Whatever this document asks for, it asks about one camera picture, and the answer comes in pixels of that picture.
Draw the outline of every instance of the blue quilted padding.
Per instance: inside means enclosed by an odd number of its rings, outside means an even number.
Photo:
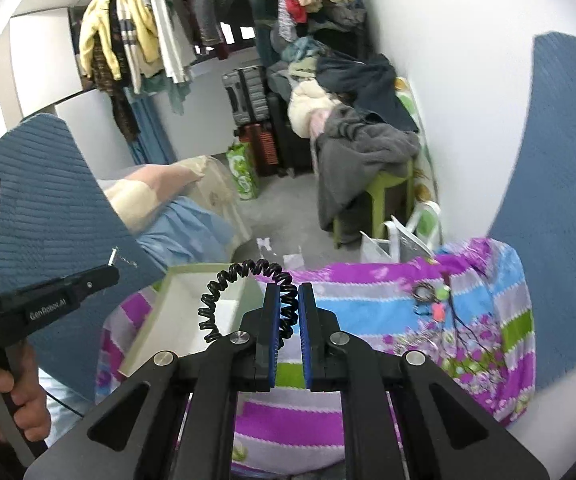
[[[133,292],[162,278],[97,185],[66,123],[39,114],[0,139],[0,291],[107,263],[114,246],[120,281],[34,334],[39,365],[87,399],[101,329]]]
[[[576,365],[576,37],[535,38],[524,140],[490,235],[524,263],[543,388]]]

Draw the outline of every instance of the green plastic stool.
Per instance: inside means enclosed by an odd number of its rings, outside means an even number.
[[[415,207],[415,164],[412,160],[407,163],[407,175],[395,176],[387,171],[380,171],[377,176],[366,188],[366,191],[372,197],[372,238],[383,238],[383,222],[386,220],[386,189],[389,187],[399,186],[407,182],[405,192],[405,222],[412,215]],[[341,222],[339,217],[335,216],[332,222],[332,237],[335,243],[335,249],[341,247]]]

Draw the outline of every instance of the metal pin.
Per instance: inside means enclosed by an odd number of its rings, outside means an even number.
[[[350,341],[350,336],[345,332],[335,332],[330,336],[330,342],[333,345],[343,346]]]
[[[162,352],[159,352],[157,355],[155,355],[153,361],[155,362],[155,365],[157,366],[167,366],[168,364],[170,364],[173,360],[174,356],[172,355],[172,352],[168,352],[167,350],[164,350]]]
[[[235,345],[242,345],[243,343],[247,343],[248,341],[250,341],[250,334],[238,330],[237,332],[232,332],[230,334],[230,340]]]
[[[126,260],[123,256],[121,256],[119,254],[119,248],[118,247],[114,247],[112,248],[112,254],[110,254],[110,259],[108,260],[108,265],[112,266],[114,265],[114,262],[117,260],[117,258],[119,258],[120,260],[126,262],[128,265],[131,265],[132,267],[134,267],[135,269],[138,269],[138,265],[136,262],[130,262],[129,260]]]
[[[425,355],[423,355],[421,352],[418,352],[417,350],[413,350],[412,352],[405,354],[405,360],[413,366],[421,366],[423,363],[425,363]]]
[[[108,265],[114,265],[114,260],[117,259],[117,254],[119,254],[119,248],[115,247],[112,249],[112,254],[110,255],[110,259],[108,260]]]

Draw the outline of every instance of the gray suitcase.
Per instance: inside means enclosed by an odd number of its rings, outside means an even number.
[[[262,69],[260,65],[246,66],[223,76],[223,86],[228,92],[237,126],[258,123],[270,117]]]

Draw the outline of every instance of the human hand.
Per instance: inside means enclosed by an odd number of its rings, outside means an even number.
[[[25,437],[36,442],[50,434],[50,412],[46,406],[46,393],[39,384],[39,367],[34,350],[25,343],[21,351],[21,378],[14,383],[11,373],[0,369],[0,393],[10,393],[12,402],[20,406],[14,414],[16,425]],[[0,428],[0,441],[4,435]]]

